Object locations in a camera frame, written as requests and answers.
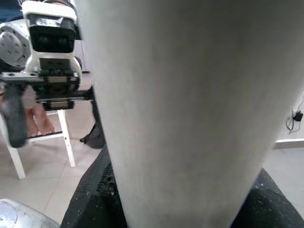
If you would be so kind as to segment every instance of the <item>white cylinder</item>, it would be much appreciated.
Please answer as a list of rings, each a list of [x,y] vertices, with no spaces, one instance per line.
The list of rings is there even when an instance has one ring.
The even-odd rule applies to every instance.
[[[77,1],[129,228],[228,228],[302,85],[304,2]]]

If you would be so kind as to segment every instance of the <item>tile floor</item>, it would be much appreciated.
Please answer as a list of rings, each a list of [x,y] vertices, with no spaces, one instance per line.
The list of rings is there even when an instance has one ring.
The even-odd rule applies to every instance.
[[[66,112],[72,133],[76,167],[71,168],[62,138],[49,139],[19,150],[26,178],[19,180],[9,153],[0,139],[0,198],[25,203],[61,222],[77,184],[100,150],[79,142],[93,126],[91,105],[79,102]],[[60,129],[57,116],[51,116]],[[275,150],[264,167],[304,217],[304,148]]]

